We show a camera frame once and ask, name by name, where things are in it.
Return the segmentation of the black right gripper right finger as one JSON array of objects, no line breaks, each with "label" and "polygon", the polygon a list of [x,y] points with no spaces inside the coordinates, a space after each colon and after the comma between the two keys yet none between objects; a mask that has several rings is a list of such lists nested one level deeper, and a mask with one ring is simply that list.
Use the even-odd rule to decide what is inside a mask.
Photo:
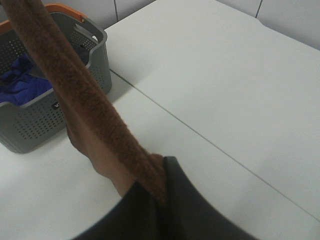
[{"label": "black right gripper right finger", "polygon": [[170,240],[251,240],[199,193],[174,156],[163,159]]}]

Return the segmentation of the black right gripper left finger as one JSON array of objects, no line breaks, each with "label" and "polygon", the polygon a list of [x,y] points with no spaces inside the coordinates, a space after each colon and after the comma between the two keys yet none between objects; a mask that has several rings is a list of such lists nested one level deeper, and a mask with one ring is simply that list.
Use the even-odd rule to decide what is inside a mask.
[{"label": "black right gripper left finger", "polygon": [[162,208],[139,183],[116,206],[76,240],[161,240]]}]

